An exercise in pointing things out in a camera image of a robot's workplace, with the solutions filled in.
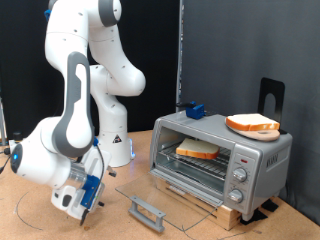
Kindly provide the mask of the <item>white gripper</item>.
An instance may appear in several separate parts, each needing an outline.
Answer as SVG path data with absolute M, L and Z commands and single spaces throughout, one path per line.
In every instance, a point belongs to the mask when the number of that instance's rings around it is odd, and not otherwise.
M 67 213 L 93 212 L 97 205 L 104 207 L 99 201 L 105 188 L 102 179 L 107 171 L 110 176 L 117 176 L 109 167 L 110 160 L 109 152 L 92 147 L 79 163 L 68 158 L 59 161 L 50 180 L 53 205 Z

